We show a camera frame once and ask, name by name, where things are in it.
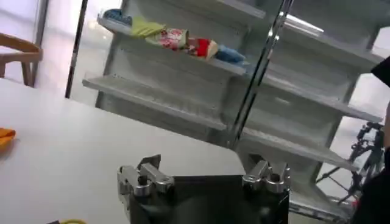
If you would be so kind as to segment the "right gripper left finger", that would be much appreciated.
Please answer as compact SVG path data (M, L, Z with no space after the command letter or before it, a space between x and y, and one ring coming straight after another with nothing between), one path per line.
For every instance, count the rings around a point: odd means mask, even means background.
M117 171L118 194L147 197L153 189L168 193L175 180L159 170L160 162L161 154L156 154L144 157L136 167L120 166Z

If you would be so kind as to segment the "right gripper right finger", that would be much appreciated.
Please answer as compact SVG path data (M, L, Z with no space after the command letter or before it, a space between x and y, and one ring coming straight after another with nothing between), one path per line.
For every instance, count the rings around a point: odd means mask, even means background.
M242 184L249 186L253 191L265 187L268 192L282 194L290 191L291 175L287 163L282 163L281 168L273 170L271 164L265 160L259 160L248 173L242 176Z

